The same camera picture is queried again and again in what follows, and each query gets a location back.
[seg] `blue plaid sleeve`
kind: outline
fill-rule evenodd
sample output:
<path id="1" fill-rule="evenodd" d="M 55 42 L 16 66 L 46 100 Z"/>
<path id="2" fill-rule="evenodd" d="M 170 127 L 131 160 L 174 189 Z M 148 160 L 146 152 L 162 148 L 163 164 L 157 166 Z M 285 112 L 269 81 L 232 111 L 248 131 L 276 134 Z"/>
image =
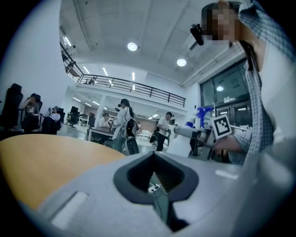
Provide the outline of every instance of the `blue plaid sleeve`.
<path id="1" fill-rule="evenodd" d="M 243 150 L 243 153 L 230 151 L 228 155 L 231 163 L 240 164 L 240 165 L 244 163 L 250 148 L 250 144 L 252 140 L 252 132 L 253 130 L 248 130 L 248 131 L 233 135 L 233 137 L 237 140 L 241 149 Z"/>

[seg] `checkered shirt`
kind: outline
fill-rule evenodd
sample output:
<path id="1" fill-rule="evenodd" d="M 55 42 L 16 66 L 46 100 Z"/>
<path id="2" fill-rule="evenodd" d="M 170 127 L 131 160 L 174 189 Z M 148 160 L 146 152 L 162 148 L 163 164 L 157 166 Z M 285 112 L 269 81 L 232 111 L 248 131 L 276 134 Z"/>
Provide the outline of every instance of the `checkered shirt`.
<path id="1" fill-rule="evenodd" d="M 239 19 L 259 38 L 276 47 L 287 58 L 292 61 L 296 59 L 296 51 L 282 27 L 264 12 L 257 1 L 241 4 Z M 244 153 L 229 152 L 230 161 L 233 164 L 241 165 L 244 162 L 245 164 L 252 162 L 254 154 L 261 152 L 273 143 L 273 126 L 263 108 L 259 74 L 256 70 L 248 71 L 248 62 L 246 62 L 245 68 L 251 99 L 253 129 L 234 135 Z"/>

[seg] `railing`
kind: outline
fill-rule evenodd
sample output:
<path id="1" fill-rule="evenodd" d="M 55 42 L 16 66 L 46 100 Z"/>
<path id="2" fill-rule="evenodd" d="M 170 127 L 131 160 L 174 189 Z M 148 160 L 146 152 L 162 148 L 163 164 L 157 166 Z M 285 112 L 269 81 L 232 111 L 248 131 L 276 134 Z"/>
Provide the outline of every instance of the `railing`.
<path id="1" fill-rule="evenodd" d="M 161 100 L 170 104 L 175 104 L 178 106 L 185 106 L 185 98 L 169 93 L 167 91 L 163 91 L 154 87 L 146 86 L 137 82 L 128 81 L 124 79 L 108 77 L 108 76 L 100 76 L 100 75 L 90 75 L 84 74 L 80 68 L 76 65 L 76 62 L 72 60 L 70 55 L 66 52 L 68 57 L 67 60 L 64 61 L 66 72 L 69 70 L 69 65 L 74 65 L 69 70 L 68 74 L 71 74 L 73 80 L 75 80 L 79 84 L 87 84 L 94 85 L 98 87 L 108 87 L 116 90 L 126 91 L 133 94 L 138 94 L 142 96 L 147 96 L 153 99 Z"/>

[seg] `round table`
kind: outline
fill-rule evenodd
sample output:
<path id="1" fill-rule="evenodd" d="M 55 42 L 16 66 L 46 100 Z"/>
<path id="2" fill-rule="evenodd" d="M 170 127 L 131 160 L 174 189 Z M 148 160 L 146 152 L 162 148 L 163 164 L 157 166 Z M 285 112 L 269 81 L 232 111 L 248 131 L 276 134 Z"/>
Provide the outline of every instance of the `round table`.
<path id="1" fill-rule="evenodd" d="M 124 157 L 109 147 L 72 137 L 30 134 L 0 142 L 3 175 L 15 198 L 33 209 L 81 173 Z"/>

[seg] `white pillar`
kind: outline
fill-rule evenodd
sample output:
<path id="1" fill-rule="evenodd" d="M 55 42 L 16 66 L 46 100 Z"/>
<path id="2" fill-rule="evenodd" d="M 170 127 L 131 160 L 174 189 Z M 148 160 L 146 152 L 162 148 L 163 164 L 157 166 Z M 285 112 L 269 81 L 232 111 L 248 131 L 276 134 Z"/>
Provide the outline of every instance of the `white pillar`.
<path id="1" fill-rule="evenodd" d="M 97 110 L 96 120 L 94 122 L 94 126 L 95 127 L 97 127 L 99 119 L 103 116 L 103 110 L 104 110 L 104 107 L 105 107 L 105 101 L 106 101 L 106 95 L 103 94 L 103 96 L 102 96 L 102 98 L 101 98 L 101 100 L 99 102 L 100 106 L 99 106 L 99 108 Z"/>

